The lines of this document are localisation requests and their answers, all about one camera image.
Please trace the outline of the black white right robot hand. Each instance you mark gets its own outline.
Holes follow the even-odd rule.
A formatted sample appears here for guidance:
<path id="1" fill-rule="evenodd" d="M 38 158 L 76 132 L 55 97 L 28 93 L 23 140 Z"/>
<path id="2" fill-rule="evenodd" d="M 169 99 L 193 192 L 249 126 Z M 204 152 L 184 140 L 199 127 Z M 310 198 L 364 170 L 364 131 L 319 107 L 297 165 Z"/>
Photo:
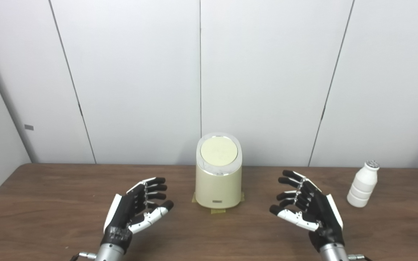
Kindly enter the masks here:
<path id="1" fill-rule="evenodd" d="M 284 170 L 278 182 L 294 190 L 277 195 L 279 203 L 270 206 L 270 213 L 308 230 L 318 252 L 325 245 L 345 246 L 343 221 L 331 194 L 324 194 L 312 180 L 291 170 Z"/>

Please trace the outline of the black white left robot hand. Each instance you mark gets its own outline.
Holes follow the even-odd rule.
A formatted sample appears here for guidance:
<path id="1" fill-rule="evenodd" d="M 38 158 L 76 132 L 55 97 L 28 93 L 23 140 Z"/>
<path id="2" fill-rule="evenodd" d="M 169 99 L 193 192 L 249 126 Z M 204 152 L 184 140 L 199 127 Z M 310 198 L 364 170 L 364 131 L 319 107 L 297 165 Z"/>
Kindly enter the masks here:
<path id="1" fill-rule="evenodd" d="M 103 237 L 96 260 L 119 261 L 128 251 L 133 236 L 160 220 L 174 207 L 166 200 L 164 177 L 138 182 L 124 195 L 116 194 L 103 225 Z"/>

